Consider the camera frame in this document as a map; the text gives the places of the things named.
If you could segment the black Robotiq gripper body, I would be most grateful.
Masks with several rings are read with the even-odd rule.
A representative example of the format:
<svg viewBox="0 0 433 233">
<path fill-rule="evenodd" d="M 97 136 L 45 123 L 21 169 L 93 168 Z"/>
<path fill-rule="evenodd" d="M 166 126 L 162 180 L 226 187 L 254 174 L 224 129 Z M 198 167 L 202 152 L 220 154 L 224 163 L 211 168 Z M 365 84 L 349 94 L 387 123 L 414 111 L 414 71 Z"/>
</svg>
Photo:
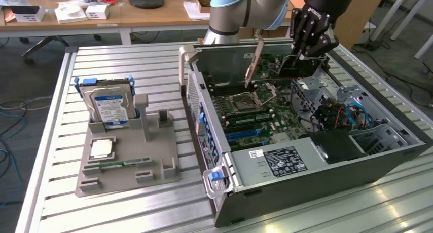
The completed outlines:
<svg viewBox="0 0 433 233">
<path fill-rule="evenodd" d="M 302 10 L 310 10 L 315 16 L 321 15 L 321 19 L 329 15 L 329 23 L 335 28 L 338 17 L 345 13 L 351 0 L 303 0 Z"/>
</svg>

